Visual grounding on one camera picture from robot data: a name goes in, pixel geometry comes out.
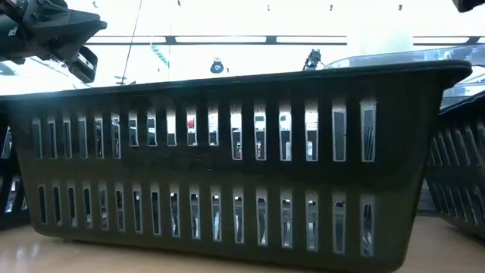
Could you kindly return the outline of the teal striped strip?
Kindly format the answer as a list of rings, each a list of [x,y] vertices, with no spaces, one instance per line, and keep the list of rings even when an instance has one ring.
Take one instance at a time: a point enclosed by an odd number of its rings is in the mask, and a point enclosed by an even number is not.
[[[151,44],[150,48],[156,57],[167,67],[170,68],[169,54],[164,53],[164,48],[162,45]]]

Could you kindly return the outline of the black slotted plastic basket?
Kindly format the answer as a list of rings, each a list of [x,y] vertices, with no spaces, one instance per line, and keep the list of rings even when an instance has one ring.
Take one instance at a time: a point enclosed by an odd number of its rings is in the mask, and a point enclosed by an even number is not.
[[[485,241],[485,90],[440,110],[425,180],[439,216]]]
[[[0,231],[30,223],[7,107],[0,104]]]

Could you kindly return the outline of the small dark background machine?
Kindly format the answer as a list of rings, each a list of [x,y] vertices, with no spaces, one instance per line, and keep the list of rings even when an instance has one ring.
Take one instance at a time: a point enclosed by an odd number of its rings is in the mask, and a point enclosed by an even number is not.
[[[305,59],[303,71],[316,71],[319,67],[323,68],[325,64],[321,60],[321,52],[319,49],[312,49]]]

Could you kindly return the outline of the black ceiling rail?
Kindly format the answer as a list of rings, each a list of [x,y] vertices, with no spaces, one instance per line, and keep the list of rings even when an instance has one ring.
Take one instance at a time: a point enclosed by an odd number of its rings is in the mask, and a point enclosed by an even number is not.
[[[485,45],[485,36],[413,36],[414,46]],[[88,46],[320,45],[346,46],[347,36],[94,36]]]

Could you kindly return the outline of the brown slotted plastic basket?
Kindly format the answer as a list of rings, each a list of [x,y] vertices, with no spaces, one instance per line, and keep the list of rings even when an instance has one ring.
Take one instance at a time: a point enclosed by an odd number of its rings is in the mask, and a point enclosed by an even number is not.
[[[331,271],[405,260],[443,91],[421,61],[0,96],[36,232]]]

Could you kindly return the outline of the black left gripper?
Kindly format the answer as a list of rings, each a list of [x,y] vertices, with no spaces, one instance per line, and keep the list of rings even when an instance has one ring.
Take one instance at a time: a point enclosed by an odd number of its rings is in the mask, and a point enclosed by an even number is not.
[[[84,44],[108,26],[98,14],[70,9],[64,0],[30,0],[22,23],[32,36],[29,52],[40,58],[54,55],[69,60],[67,68],[77,79],[95,80],[98,57]]]

